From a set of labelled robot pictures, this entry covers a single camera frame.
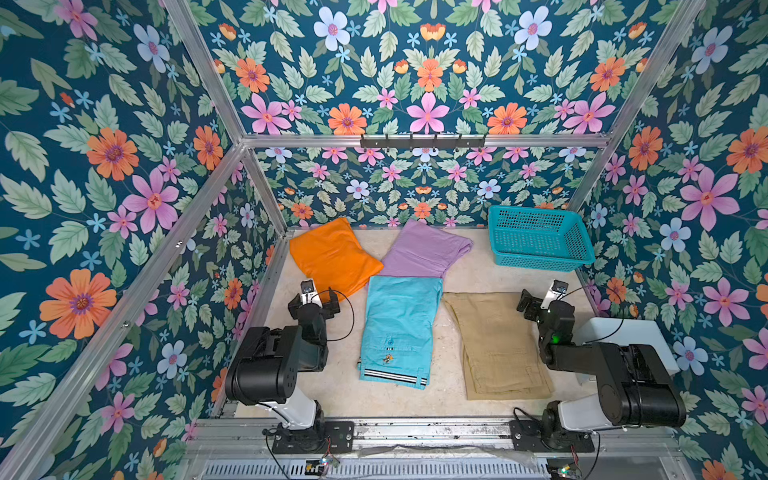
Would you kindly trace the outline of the purple pants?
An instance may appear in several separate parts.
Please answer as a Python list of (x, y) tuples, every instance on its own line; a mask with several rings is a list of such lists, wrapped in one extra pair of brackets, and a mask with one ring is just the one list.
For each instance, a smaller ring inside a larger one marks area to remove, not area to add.
[(381, 260), (381, 276), (441, 278), (474, 246), (471, 239), (409, 220)]

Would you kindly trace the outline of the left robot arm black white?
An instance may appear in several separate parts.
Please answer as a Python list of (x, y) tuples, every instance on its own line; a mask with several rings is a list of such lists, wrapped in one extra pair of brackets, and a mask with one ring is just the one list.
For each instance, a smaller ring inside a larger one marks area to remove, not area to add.
[(285, 430), (319, 436), (325, 423), (322, 407), (300, 390), (298, 375), (325, 369), (327, 321), (340, 312), (339, 292), (318, 292), (311, 280), (304, 281), (288, 311), (294, 325), (247, 331), (226, 374), (224, 392), (229, 401), (266, 410)]

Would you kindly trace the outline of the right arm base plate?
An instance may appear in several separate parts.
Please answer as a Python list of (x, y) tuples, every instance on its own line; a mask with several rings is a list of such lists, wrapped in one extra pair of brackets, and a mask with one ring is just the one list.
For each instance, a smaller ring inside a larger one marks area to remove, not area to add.
[(530, 419), (511, 420), (510, 436), (518, 451), (534, 453), (594, 453), (596, 444), (588, 432), (576, 432), (555, 427), (552, 431)]

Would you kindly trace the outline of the orange pants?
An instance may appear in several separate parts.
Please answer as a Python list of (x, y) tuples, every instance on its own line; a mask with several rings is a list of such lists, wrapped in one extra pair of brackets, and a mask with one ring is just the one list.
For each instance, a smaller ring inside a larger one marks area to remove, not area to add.
[(290, 254), (319, 292), (328, 289), (351, 297), (384, 268), (364, 250), (349, 221), (339, 218), (290, 241)]

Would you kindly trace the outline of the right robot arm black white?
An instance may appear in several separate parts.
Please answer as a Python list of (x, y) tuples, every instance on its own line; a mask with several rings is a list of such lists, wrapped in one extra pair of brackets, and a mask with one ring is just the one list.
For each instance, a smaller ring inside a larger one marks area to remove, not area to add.
[(563, 294), (545, 298), (524, 290), (517, 311), (538, 328), (538, 351), (551, 371), (593, 376), (597, 393), (552, 401), (542, 413), (542, 431), (599, 431), (621, 427), (679, 428), (687, 412), (679, 391), (651, 345), (609, 343), (605, 338), (573, 341), (575, 308)]

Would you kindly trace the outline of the khaki pants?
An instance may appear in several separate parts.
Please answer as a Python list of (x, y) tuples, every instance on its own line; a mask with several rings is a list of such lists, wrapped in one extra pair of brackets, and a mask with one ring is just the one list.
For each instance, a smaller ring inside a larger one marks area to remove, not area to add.
[(446, 293), (442, 303), (462, 344), (471, 401), (547, 399), (554, 387), (538, 356), (533, 324), (517, 310), (519, 293)]

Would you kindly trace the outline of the turquoise pants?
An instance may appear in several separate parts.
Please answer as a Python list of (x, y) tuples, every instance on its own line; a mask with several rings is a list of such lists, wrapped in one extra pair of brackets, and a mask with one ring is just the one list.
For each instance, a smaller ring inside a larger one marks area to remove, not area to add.
[(374, 276), (369, 282), (358, 368), (363, 381), (423, 390), (430, 382), (439, 277)]

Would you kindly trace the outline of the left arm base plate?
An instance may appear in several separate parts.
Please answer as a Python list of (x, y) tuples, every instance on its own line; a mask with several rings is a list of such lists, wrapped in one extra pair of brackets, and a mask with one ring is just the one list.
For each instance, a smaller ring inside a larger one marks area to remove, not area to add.
[(323, 421), (302, 430), (280, 426), (274, 436), (272, 451), (276, 454), (343, 454), (353, 448), (355, 423)]

